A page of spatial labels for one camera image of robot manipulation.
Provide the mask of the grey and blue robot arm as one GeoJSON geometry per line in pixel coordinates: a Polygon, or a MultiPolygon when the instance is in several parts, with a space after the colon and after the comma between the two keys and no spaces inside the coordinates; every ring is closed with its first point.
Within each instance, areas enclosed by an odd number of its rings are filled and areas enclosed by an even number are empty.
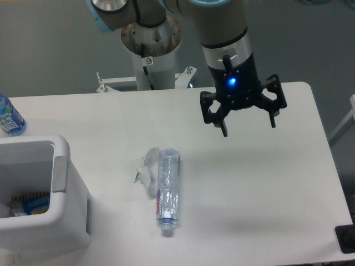
{"type": "Polygon", "coordinates": [[[232,110],[256,106],[274,120],[287,106],[277,75],[264,83],[258,79],[241,1],[87,1],[87,6],[101,31],[121,31],[139,90],[175,87],[182,32],[173,14],[192,21],[216,89],[200,94],[202,116],[223,134],[232,110]]]}

